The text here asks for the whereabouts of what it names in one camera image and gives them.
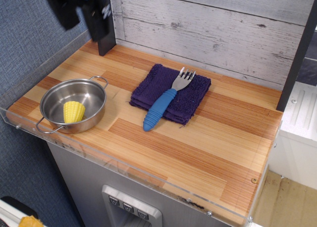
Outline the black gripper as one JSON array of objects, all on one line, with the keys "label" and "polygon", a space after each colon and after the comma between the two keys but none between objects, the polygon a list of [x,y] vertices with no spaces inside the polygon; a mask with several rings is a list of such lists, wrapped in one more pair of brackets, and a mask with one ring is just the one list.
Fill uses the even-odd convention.
[{"label": "black gripper", "polygon": [[109,33],[109,0],[47,0],[53,13],[65,30],[79,22],[76,7],[83,7],[83,15],[93,41],[99,41]]}]

